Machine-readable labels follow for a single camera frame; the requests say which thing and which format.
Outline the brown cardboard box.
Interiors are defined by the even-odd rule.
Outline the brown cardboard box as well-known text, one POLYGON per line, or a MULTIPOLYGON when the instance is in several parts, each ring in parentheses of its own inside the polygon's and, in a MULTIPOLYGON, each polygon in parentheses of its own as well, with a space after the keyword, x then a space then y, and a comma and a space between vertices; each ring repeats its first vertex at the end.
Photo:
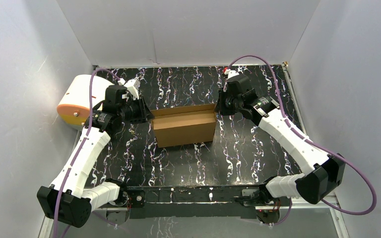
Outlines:
POLYGON ((182 146, 214 140, 215 104, 152 110, 152 129, 158 147, 182 146))

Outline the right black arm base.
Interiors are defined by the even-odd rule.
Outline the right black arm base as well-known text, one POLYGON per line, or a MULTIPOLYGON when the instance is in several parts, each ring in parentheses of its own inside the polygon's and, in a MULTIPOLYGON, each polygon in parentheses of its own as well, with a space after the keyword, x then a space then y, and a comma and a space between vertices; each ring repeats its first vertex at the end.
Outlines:
POLYGON ((235 197, 234 201, 245 207, 266 207, 263 209, 256 209, 256 217, 261 224, 269 227, 282 224, 288 218, 293 206, 291 198, 272 197, 264 183, 259 185, 256 189, 243 189, 241 195, 235 197), (280 215, 282 205, 289 205, 288 210, 283 217, 280 215))

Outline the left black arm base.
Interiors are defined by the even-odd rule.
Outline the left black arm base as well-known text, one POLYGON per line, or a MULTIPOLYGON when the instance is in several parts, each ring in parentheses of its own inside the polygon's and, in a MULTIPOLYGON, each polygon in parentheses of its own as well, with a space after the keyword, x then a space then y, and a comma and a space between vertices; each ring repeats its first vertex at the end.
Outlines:
POLYGON ((106 222, 116 228, 129 219, 132 207, 143 206, 145 193, 141 190, 130 190, 124 181, 113 178, 105 180, 104 185, 109 188, 109 198, 105 204, 116 208, 126 208, 126 211, 106 212, 106 222))

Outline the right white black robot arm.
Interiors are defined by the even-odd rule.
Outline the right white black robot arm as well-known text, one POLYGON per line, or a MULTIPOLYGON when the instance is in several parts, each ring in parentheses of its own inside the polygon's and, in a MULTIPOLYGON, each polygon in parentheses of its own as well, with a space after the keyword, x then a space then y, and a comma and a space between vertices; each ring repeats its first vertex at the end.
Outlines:
POLYGON ((292 176, 267 179, 250 200, 273 205, 280 197, 301 197, 310 204, 317 204, 340 185, 345 163, 308 144, 307 138, 298 137, 302 132, 292 122, 286 122, 279 103, 270 96, 259 97, 247 76, 230 71, 225 87, 218 93, 215 110, 219 114, 241 113, 272 136, 302 171, 292 176))

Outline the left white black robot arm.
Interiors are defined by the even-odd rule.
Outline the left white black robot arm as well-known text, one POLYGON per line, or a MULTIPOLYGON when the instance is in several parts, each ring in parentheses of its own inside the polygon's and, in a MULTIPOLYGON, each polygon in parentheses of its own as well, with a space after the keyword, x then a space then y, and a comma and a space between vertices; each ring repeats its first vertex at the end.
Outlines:
POLYGON ((61 172, 37 192, 45 216, 80 228, 95 209, 107 203, 128 204, 124 182, 109 178, 91 189, 85 184, 98 156, 123 123, 146 123, 152 118, 138 86, 108 86, 104 100, 91 107, 75 151, 61 172))

